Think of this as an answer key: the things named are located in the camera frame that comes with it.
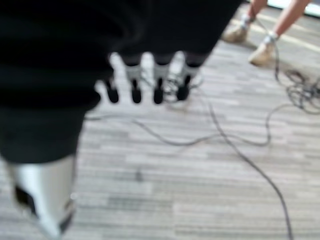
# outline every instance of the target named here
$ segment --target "gray striped carpet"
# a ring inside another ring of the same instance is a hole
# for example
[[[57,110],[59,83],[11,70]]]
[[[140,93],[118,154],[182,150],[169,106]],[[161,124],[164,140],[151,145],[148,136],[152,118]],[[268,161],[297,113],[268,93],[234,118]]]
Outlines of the gray striped carpet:
[[[279,13],[266,9],[261,21],[270,29]],[[316,76],[319,30],[318,19],[300,19],[279,41],[281,67],[294,66]],[[201,71],[205,78],[201,88],[225,131],[260,142],[266,137],[268,112],[288,103],[284,89],[273,78],[273,66],[257,68],[247,62],[263,36],[254,25],[246,44],[220,42]],[[172,71],[177,72],[181,55],[174,61]],[[145,55],[142,63],[150,73],[151,56]],[[197,91],[186,103],[157,106],[144,85],[143,101],[134,105],[117,56],[113,64],[120,103],[111,105],[104,96],[90,115],[135,118],[175,141],[217,133],[207,99]],[[104,91],[100,84],[97,89]],[[296,240],[320,239],[319,127],[319,117],[285,108],[272,117],[270,146],[236,142],[282,190]],[[277,195],[221,138],[191,147],[169,146],[128,118],[109,119],[84,124],[78,151],[77,214],[65,240],[287,239]],[[44,240],[10,202],[3,165],[0,239]]]

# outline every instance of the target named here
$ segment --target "white sock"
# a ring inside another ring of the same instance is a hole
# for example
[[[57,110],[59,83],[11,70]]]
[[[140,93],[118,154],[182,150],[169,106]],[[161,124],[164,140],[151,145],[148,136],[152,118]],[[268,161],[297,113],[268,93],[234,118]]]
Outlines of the white sock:
[[[180,73],[180,77],[181,77],[181,81],[184,81],[186,76],[190,76],[191,77],[191,80],[193,80],[198,72],[199,72],[199,69],[200,67],[191,67],[191,66],[188,66],[187,64],[184,64],[183,67],[182,67],[182,70],[181,70],[181,73]]]
[[[136,79],[139,81],[141,79],[141,66],[125,66],[126,77],[129,81]]]
[[[274,44],[278,39],[279,39],[278,34],[272,31],[267,36],[265,36],[263,42],[265,44]]]
[[[241,17],[241,27],[247,30],[254,20],[254,18],[251,18],[247,14],[243,14]]]
[[[168,78],[170,64],[159,65],[156,62],[153,67],[153,79],[157,81],[159,78],[162,78],[164,81]]]

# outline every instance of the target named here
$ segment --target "black rubber foot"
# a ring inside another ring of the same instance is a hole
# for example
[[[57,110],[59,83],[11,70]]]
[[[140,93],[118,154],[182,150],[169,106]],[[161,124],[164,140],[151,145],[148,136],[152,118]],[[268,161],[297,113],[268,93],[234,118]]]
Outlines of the black rubber foot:
[[[155,104],[161,104],[164,101],[164,90],[156,88],[153,93],[153,101]]]
[[[185,101],[189,96],[189,87],[188,86],[180,86],[178,92],[176,93],[176,98],[179,101]]]
[[[108,89],[108,97],[110,99],[110,102],[112,102],[113,104],[119,102],[119,95],[118,95],[118,90],[115,89]]]
[[[140,89],[132,89],[132,100],[135,104],[139,104],[141,102],[141,90]]]

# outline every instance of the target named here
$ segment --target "beige sneaker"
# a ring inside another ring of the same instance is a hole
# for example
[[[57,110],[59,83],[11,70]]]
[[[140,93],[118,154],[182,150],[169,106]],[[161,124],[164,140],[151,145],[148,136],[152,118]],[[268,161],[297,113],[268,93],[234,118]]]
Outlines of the beige sneaker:
[[[248,31],[249,28],[238,25],[233,29],[226,31],[221,39],[227,43],[243,43],[247,39]]]
[[[275,44],[273,42],[261,43],[259,47],[250,55],[249,63],[256,66],[263,66],[270,62],[273,52],[275,51]]]

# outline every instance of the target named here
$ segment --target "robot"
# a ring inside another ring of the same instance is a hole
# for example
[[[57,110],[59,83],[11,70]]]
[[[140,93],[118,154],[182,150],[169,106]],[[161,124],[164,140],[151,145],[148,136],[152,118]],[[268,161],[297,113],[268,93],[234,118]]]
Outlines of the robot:
[[[152,52],[153,101],[161,104],[171,56],[183,51],[176,98],[184,101],[241,2],[1,2],[0,153],[17,206],[49,239],[60,239],[75,213],[78,138],[86,112],[100,100],[96,80],[103,79],[112,103],[120,98],[107,56],[122,56],[138,104],[139,56]],[[131,56],[138,56],[134,63]]]

